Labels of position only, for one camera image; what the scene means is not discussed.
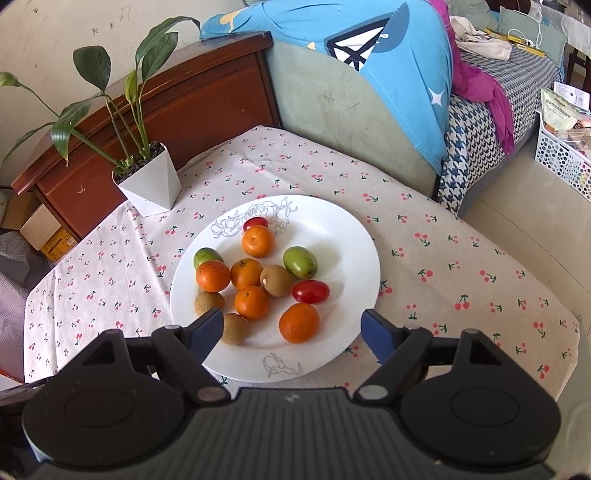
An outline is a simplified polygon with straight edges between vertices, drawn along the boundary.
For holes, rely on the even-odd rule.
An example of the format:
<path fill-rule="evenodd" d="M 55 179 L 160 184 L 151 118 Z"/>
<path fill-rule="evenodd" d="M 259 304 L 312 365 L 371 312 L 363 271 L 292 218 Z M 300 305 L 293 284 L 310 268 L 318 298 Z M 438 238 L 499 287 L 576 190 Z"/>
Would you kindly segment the houndstooth blanket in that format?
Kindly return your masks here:
<path fill-rule="evenodd" d="M 463 51 L 465 63 L 479 68 L 497 80 L 511 105 L 515 148 L 520 149 L 533 132 L 540 108 L 540 90 L 559 79 L 559 68 L 548 57 L 515 49 L 507 61 L 490 59 Z M 437 201 L 458 214 L 468 206 L 476 186 L 501 167 L 510 155 L 502 149 L 496 125 L 488 106 L 456 94 L 449 105 L 449 127 L 445 135 L 447 157 Z"/>

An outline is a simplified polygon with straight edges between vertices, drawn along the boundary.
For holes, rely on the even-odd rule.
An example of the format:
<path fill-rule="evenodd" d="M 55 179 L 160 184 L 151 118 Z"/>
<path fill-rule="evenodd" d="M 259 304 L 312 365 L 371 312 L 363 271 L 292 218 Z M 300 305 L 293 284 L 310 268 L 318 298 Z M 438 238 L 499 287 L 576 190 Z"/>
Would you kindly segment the brown longan fruit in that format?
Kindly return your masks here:
<path fill-rule="evenodd" d="M 200 291 L 194 298 L 193 308 L 195 315 L 200 317 L 212 308 L 222 310 L 225 306 L 225 300 L 220 293 Z"/>

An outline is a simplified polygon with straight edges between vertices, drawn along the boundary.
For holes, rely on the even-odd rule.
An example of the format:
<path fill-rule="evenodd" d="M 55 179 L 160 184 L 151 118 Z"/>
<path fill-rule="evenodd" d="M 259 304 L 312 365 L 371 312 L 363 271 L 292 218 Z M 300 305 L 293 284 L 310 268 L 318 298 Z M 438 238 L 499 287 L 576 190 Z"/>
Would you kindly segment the green jujube on plate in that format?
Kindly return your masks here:
<path fill-rule="evenodd" d="M 212 248 L 209 248 L 209 247 L 200 248 L 197 250 L 197 252 L 193 256 L 194 269 L 197 270 L 201 264 L 204 264 L 207 261 L 224 262 L 224 259 L 222 258 L 221 254 L 219 254 L 216 250 L 214 250 Z"/>

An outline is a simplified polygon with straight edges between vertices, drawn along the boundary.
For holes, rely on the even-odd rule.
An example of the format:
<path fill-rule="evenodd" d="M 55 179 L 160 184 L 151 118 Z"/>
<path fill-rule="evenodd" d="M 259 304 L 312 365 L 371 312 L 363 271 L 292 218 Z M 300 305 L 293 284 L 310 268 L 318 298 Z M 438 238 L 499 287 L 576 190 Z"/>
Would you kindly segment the cardboard box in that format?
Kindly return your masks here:
<path fill-rule="evenodd" d="M 15 231 L 50 262 L 59 262 L 78 242 L 30 192 L 1 189 L 1 230 Z"/>

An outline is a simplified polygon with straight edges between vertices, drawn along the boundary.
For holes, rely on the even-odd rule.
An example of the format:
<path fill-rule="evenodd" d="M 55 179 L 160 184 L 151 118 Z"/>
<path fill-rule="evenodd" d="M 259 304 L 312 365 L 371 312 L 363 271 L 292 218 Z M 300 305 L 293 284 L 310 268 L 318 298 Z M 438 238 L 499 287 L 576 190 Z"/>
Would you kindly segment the dark red wooden headboard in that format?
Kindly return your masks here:
<path fill-rule="evenodd" d="M 266 63 L 272 46 L 269 32 L 205 40 L 175 51 L 148 81 L 142 97 L 147 133 L 164 143 L 176 169 L 254 126 L 280 126 Z M 43 137 L 11 187 L 16 194 L 34 193 L 81 239 L 125 199 L 111 169 L 76 139 L 63 161 Z"/>

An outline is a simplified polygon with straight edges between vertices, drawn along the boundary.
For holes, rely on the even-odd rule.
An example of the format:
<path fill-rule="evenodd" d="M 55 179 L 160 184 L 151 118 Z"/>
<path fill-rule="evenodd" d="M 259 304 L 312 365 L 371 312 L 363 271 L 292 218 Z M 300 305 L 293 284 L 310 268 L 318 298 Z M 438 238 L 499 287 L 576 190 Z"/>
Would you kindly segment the white plate with rose drawing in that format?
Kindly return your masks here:
<path fill-rule="evenodd" d="M 360 334 L 381 280 L 372 237 L 342 207 L 272 196 L 211 222 L 179 261 L 174 323 L 221 308 L 221 341 L 204 366 L 229 379 L 290 380 L 325 366 Z"/>

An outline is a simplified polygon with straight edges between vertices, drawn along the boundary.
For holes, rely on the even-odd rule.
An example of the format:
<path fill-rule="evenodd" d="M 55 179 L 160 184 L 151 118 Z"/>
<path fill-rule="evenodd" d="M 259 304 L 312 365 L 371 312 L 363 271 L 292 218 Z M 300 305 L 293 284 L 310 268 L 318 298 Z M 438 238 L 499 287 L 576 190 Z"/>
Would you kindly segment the brown longan lower left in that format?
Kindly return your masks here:
<path fill-rule="evenodd" d="M 223 332 L 221 342 L 226 345 L 239 345 L 249 336 L 249 322 L 236 313 L 223 315 Z"/>

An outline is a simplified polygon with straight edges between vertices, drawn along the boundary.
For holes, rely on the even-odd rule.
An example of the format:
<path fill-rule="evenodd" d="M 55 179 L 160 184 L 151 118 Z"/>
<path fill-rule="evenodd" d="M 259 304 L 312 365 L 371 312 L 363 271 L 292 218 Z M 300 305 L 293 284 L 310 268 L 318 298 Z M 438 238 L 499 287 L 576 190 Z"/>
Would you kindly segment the orange mandarin plate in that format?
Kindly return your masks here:
<path fill-rule="evenodd" d="M 235 262 L 230 269 L 230 281 L 236 290 L 257 286 L 263 266 L 252 258 L 243 258 Z"/>
<path fill-rule="evenodd" d="M 280 335 L 287 342 L 301 344 L 318 333 L 320 314 L 314 306 L 305 303 L 291 305 L 280 317 Z"/>
<path fill-rule="evenodd" d="M 270 312 L 270 297 L 263 287 L 249 286 L 238 291 L 233 306 L 245 320 L 259 321 Z"/>

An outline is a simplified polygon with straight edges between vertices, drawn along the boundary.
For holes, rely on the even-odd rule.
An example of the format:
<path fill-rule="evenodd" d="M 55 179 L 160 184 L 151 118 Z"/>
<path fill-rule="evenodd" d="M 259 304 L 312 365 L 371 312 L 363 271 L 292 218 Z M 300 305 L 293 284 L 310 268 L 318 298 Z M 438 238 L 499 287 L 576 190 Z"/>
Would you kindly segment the orange mandarin middle plate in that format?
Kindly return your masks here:
<path fill-rule="evenodd" d="M 270 297 L 263 287 L 249 286 L 238 291 L 233 306 L 245 320 L 259 321 L 270 312 Z"/>

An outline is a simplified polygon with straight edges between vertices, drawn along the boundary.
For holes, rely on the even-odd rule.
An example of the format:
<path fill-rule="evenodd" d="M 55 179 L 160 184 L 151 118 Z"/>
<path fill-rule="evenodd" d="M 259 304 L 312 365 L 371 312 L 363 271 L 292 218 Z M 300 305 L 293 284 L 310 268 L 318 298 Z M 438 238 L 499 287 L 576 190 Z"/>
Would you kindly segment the orange mandarin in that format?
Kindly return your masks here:
<path fill-rule="evenodd" d="M 254 225 L 242 235 L 242 250 L 254 258 L 269 257 L 275 245 L 276 237 L 263 225 Z"/>

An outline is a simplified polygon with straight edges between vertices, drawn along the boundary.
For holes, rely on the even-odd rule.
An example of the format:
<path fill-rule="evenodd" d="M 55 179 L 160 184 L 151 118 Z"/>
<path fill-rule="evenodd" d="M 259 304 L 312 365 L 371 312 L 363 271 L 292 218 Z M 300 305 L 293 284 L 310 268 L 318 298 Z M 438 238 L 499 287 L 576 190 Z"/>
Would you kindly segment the orange mandarin cloth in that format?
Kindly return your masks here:
<path fill-rule="evenodd" d="M 221 292 L 228 287 L 230 279 L 230 270 L 221 261 L 208 260 L 197 268 L 197 285 L 205 292 Z"/>

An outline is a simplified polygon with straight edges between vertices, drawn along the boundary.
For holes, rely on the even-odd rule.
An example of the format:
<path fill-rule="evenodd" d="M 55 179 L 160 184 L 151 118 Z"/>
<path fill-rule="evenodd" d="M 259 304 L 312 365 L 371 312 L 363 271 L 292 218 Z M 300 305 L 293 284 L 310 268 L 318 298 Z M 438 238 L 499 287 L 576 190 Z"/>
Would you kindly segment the orange mandarin upper plate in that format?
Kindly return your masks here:
<path fill-rule="evenodd" d="M 243 258 L 235 262 L 230 269 L 230 281 L 236 290 L 257 286 L 263 266 L 252 258 Z"/>

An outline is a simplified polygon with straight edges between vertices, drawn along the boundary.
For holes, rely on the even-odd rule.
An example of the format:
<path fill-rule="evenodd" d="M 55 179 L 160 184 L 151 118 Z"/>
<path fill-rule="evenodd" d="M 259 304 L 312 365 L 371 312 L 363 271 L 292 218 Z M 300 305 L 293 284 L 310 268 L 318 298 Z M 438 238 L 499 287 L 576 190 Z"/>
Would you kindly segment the red cherry tomato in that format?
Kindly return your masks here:
<path fill-rule="evenodd" d="M 245 221 L 245 224 L 243 224 L 242 226 L 242 230 L 243 231 L 247 231 L 252 227 L 269 227 L 269 222 L 267 222 L 265 217 L 262 216 L 256 216 L 256 217 L 252 217 L 250 218 L 248 221 Z"/>
<path fill-rule="evenodd" d="M 291 289 L 294 300 L 300 303 L 318 304 L 329 298 L 331 289 L 325 282 L 318 280 L 304 280 L 297 282 Z"/>

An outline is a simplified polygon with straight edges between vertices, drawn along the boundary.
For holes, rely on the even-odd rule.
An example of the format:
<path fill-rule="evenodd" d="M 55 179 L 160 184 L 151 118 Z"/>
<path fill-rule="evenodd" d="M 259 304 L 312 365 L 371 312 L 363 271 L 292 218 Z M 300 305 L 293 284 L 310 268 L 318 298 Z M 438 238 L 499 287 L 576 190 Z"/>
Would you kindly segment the green jujube fruit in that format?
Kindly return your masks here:
<path fill-rule="evenodd" d="M 284 251 L 283 266 L 300 280 L 314 278 L 318 272 L 317 258 L 310 250 L 301 246 L 293 246 Z"/>

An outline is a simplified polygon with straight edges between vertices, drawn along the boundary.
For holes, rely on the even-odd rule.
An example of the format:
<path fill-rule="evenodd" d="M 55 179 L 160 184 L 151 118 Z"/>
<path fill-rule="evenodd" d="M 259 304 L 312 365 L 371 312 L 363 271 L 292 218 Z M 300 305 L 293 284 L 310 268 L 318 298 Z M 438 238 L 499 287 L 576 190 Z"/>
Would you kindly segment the pale green sofa cushion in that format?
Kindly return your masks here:
<path fill-rule="evenodd" d="M 438 175 L 370 83 L 308 48 L 274 41 L 266 52 L 283 129 L 362 160 L 433 197 Z"/>

